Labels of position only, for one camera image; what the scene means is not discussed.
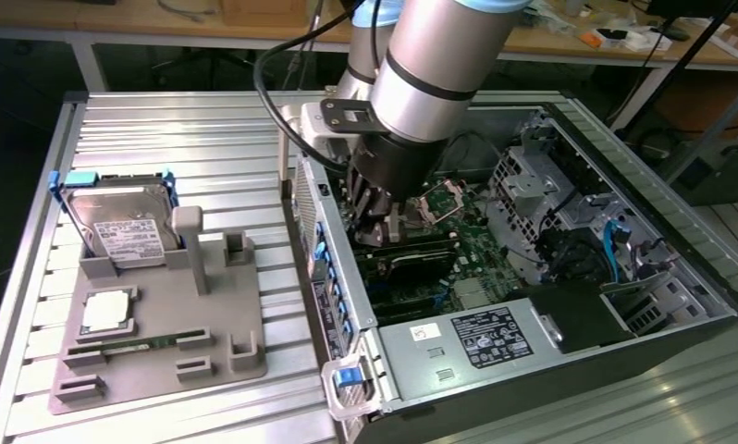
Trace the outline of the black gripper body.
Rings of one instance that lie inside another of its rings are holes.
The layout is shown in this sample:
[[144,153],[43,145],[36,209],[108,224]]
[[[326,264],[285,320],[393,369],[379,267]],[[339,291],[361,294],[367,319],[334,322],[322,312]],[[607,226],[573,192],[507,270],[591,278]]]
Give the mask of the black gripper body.
[[351,158],[351,168],[371,186],[402,202],[419,191],[430,177],[449,140],[411,142],[393,133],[363,134]]

